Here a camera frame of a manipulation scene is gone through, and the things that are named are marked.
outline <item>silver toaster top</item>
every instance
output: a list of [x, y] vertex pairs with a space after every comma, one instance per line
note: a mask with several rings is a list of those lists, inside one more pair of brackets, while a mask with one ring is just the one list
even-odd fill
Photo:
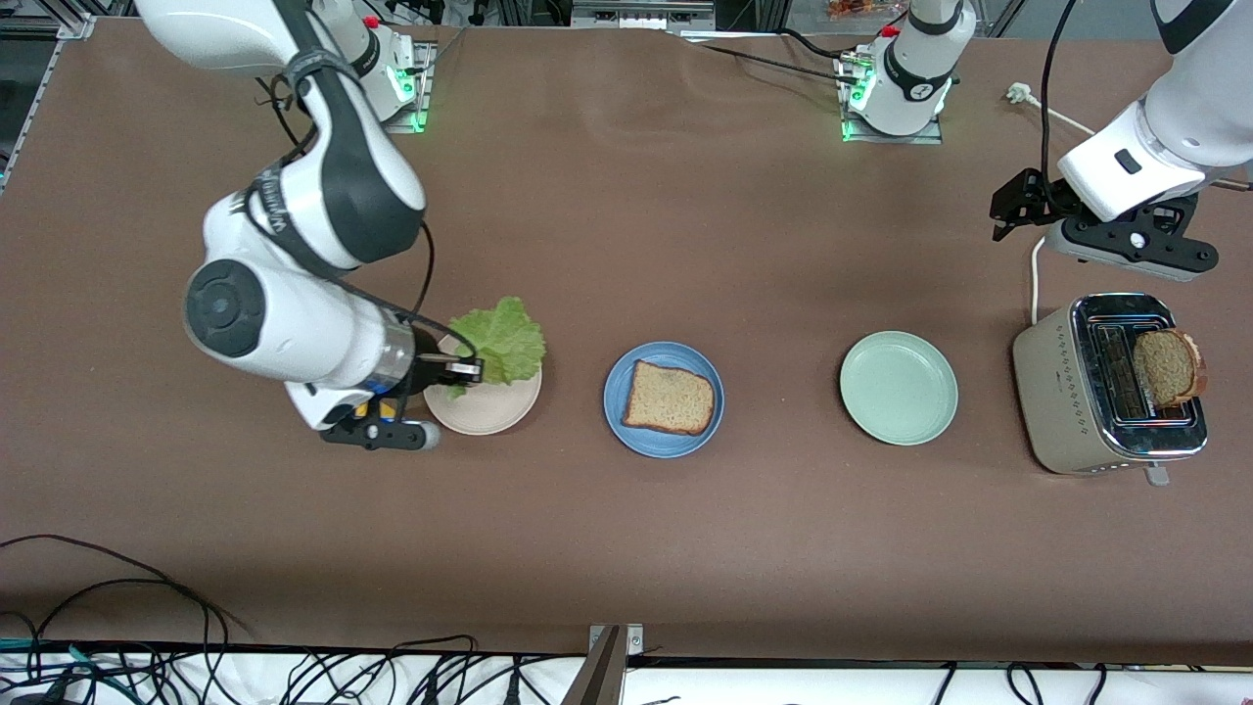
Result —
[[1135, 337], [1174, 327], [1170, 311], [1148, 293], [1094, 293], [1070, 307], [1078, 366], [1093, 417], [1118, 455], [1139, 461], [1174, 461], [1205, 446], [1200, 401], [1157, 409], [1131, 364]]

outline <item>toaster lever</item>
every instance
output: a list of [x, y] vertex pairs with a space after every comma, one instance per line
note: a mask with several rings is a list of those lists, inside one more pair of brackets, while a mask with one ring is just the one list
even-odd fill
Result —
[[1152, 463], [1144, 468], [1144, 477], [1148, 478], [1149, 485], [1153, 487], [1165, 487], [1170, 485], [1170, 476], [1167, 475], [1167, 468], [1162, 463]]

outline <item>toast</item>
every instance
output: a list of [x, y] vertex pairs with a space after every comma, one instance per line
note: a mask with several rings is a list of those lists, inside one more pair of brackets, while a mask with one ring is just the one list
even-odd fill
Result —
[[713, 421], [713, 386], [705, 378], [637, 361], [623, 426], [700, 436]]
[[1205, 391], [1205, 362], [1187, 332], [1175, 328], [1141, 332], [1135, 337], [1133, 363], [1159, 409], [1178, 407]]

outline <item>toaster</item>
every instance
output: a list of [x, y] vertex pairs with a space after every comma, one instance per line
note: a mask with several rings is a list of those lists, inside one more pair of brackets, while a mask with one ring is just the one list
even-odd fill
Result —
[[1205, 447], [1200, 401], [1157, 409], [1131, 363], [1138, 334], [1174, 327], [1146, 293], [1094, 293], [1014, 339], [1014, 374], [1031, 451], [1054, 473], [1143, 468], [1169, 483], [1164, 463]]

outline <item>lettuce leaf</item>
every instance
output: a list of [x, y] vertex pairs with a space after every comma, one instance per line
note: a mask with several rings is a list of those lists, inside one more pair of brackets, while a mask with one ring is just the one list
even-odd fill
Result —
[[[475, 308], [449, 321], [449, 327], [466, 336], [479, 348], [482, 358], [482, 382], [511, 384], [539, 374], [544, 359], [544, 333], [526, 314], [523, 299], [506, 296], [490, 311]], [[470, 348], [457, 346], [457, 356], [469, 356]], [[465, 394], [464, 387], [449, 389], [449, 398]]]

